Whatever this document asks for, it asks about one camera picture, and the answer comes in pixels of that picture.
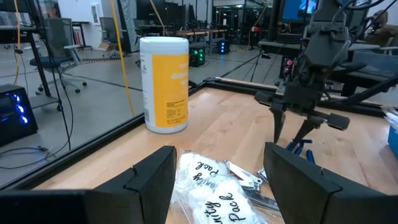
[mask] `gray floor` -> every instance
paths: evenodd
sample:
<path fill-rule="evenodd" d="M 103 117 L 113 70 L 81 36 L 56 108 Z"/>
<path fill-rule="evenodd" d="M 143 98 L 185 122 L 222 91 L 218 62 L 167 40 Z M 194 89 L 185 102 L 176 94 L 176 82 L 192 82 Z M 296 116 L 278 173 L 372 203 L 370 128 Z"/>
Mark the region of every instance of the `gray floor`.
<path fill-rule="evenodd" d="M 203 79 L 208 77 L 226 75 L 226 78 L 249 81 L 254 70 L 255 58 L 258 53 L 259 51 L 256 49 L 251 51 L 231 52 L 228 55 L 206 55 L 206 64 L 204 66 L 190 69 L 190 79 L 191 81 L 200 83 Z M 102 54 L 103 52 L 100 51 L 80 51 L 82 58 L 101 58 Z M 271 57 L 272 58 L 269 60 L 263 58 L 259 59 L 253 76 L 253 82 L 273 84 L 277 79 L 281 56 L 275 57 L 275 55 L 271 55 Z M 40 85 L 39 74 L 35 71 L 35 67 L 29 65 L 29 60 L 33 58 L 32 53 L 29 51 L 25 52 L 23 58 L 26 67 L 26 82 L 29 86 L 29 96 L 34 96 L 37 87 Z M 125 60 L 130 95 L 136 114 L 141 113 L 143 110 L 141 72 L 135 64 L 138 58 L 138 54 L 133 54 Z M 13 50 L 6 50 L 0 47 L 0 85 L 14 83 L 16 78 L 15 66 L 16 63 Z M 69 70 L 67 73 L 78 78 L 83 78 L 88 83 L 88 86 L 81 87 L 81 93 L 79 94 L 76 94 L 74 89 L 67 88 L 67 93 L 73 106 L 74 125 L 71 138 L 72 148 L 132 118 L 124 89 L 120 61 L 87 63 Z M 46 78 L 47 80 L 53 79 L 52 75 L 49 73 L 46 73 Z M 22 64 L 19 70 L 17 84 L 26 87 Z M 56 96 L 55 88 L 51 87 L 51 90 L 52 95 Z M 71 128 L 71 111 L 65 92 L 62 89 L 60 90 L 67 122 L 69 128 Z M 396 97 L 394 97 L 394 93 L 380 94 L 375 97 L 375 100 L 390 103 L 397 101 Z M 34 114 L 39 126 L 38 133 L 0 147 L 0 152 L 18 147 L 42 146 L 51 149 L 50 152 L 54 153 L 66 143 L 67 136 L 62 114 L 56 110 L 55 104 L 34 109 Z M 65 147 L 58 152 L 56 156 L 62 155 L 67 151 L 68 148 Z M 21 154 L 21 152 L 32 151 L 19 151 L 19 154 L 9 153 L 2 155 L 2 157 L 0 157 L 0 167 L 22 166 L 44 159 L 46 155 L 46 153 L 43 152 L 36 152 L 34 154 Z M 0 185 L 6 184 L 32 171 L 45 162 L 47 161 L 41 161 L 40 163 L 19 169 L 0 169 Z"/>

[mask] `yellow cable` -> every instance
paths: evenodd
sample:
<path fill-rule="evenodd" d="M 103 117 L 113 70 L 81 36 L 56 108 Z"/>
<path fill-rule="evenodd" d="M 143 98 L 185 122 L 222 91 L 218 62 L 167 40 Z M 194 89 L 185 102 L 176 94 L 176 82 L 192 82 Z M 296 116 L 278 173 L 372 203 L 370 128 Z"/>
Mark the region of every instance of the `yellow cable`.
<path fill-rule="evenodd" d="M 19 10 L 18 10 L 18 4 L 17 4 L 17 0 L 14 0 L 14 5 L 15 5 L 15 10 L 17 12 L 17 16 L 19 15 Z M 18 45 L 17 48 L 18 50 L 21 49 L 21 25 L 19 24 L 19 19 L 17 18 L 17 36 L 18 36 Z M 17 84 L 18 81 L 18 73 L 19 73 L 19 57 L 17 57 L 17 67 L 16 67 L 16 76 L 15 76 L 15 80 L 14 80 L 14 85 Z"/>
<path fill-rule="evenodd" d="M 114 8 L 113 0 L 109 0 L 109 1 L 111 2 L 112 14 L 113 14 L 113 22 L 114 22 L 114 26 L 116 28 L 116 38 L 118 38 L 118 47 L 119 47 L 119 53 L 120 53 L 120 61 L 121 61 L 121 64 L 122 64 L 122 72 L 123 72 L 123 77 L 124 77 L 124 86 L 126 87 L 126 95 L 127 95 L 128 100 L 129 100 L 129 105 L 130 105 L 130 110 L 131 110 L 132 116 L 135 116 L 134 108 L 132 107 L 130 91 L 129 91 L 129 85 L 128 85 L 129 83 L 128 83 L 127 75 L 126 75 L 126 67 L 124 66 L 122 43 L 120 42 L 118 18 L 116 17 L 116 11 L 115 11 L 115 8 Z"/>
<path fill-rule="evenodd" d="M 149 1 L 150 1 L 150 4 L 152 5 L 152 7 L 154 8 L 155 14 L 156 14 L 158 20 L 160 21 L 160 24 L 162 24 L 162 27 L 163 27 L 163 35 L 164 35 L 164 32 L 166 31 L 166 35 L 167 35 L 167 37 L 168 37 L 168 36 L 169 36 L 169 33 L 167 32 L 167 29 L 166 29 L 166 28 L 164 27 L 164 25 L 163 25 L 162 18 L 160 18 L 160 15 L 159 15 L 159 13 L 157 12 L 157 9 L 156 9 L 156 6 L 155 6 L 154 2 L 153 2 L 152 0 L 149 0 Z"/>
<path fill-rule="evenodd" d="M 246 50 L 250 47 L 250 33 L 251 33 L 251 30 L 252 30 L 253 27 L 260 21 L 262 15 L 263 15 L 264 12 L 266 11 L 266 9 L 267 9 L 267 6 L 264 6 L 264 9 L 262 10 L 261 15 L 259 16 L 259 19 L 254 23 L 254 25 L 253 25 L 253 26 L 250 28 L 250 30 L 249 30 L 249 42 L 248 42 L 248 47 L 246 47 Z"/>

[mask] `disinfecting wipes canister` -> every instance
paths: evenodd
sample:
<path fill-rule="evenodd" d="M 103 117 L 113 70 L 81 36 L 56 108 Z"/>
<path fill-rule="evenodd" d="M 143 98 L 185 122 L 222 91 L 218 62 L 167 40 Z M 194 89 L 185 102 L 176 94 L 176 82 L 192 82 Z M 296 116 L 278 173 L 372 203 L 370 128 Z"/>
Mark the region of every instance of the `disinfecting wipes canister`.
<path fill-rule="evenodd" d="M 146 126 L 161 134 L 181 131 L 188 125 L 188 40 L 143 37 L 139 43 Z"/>

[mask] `yellow label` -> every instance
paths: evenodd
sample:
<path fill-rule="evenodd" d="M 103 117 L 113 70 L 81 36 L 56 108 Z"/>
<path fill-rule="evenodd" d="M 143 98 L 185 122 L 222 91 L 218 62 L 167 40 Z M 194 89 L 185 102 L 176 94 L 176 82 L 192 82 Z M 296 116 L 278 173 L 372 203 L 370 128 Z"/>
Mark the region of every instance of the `yellow label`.
<path fill-rule="evenodd" d="M 188 54 L 153 55 L 155 125 L 172 128 L 188 119 Z"/>

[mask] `blue bin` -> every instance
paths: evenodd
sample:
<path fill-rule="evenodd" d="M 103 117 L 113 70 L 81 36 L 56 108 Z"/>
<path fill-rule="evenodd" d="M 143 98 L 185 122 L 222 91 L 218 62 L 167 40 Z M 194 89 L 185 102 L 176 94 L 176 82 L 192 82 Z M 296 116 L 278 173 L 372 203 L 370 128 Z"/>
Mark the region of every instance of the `blue bin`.
<path fill-rule="evenodd" d="M 392 152 L 398 159 L 398 131 L 392 126 L 390 126 L 390 131 L 388 134 L 388 144 L 390 144 Z"/>

